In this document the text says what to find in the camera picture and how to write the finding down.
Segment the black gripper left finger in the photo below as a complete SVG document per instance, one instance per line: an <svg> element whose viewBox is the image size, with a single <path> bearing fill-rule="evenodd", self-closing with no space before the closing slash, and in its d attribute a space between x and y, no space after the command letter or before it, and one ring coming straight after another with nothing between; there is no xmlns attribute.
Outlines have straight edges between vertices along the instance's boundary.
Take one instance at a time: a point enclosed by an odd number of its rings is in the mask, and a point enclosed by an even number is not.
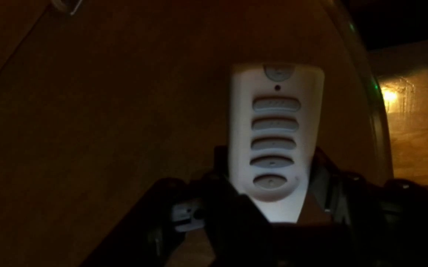
<svg viewBox="0 0 428 267"><path fill-rule="evenodd" d="M228 181L228 149L198 179L158 179L81 261L81 267L166 267L186 234L203 229L210 267L272 267L271 224Z"/></svg>

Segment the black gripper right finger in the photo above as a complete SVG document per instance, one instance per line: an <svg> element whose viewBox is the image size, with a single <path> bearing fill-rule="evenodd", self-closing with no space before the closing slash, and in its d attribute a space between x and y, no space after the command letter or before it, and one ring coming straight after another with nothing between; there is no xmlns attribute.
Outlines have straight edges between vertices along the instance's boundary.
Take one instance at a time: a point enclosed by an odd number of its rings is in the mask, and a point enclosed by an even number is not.
<svg viewBox="0 0 428 267"><path fill-rule="evenodd" d="M323 151L308 192L329 216L275 228L280 267L428 267L428 188L408 179L369 182Z"/></svg>

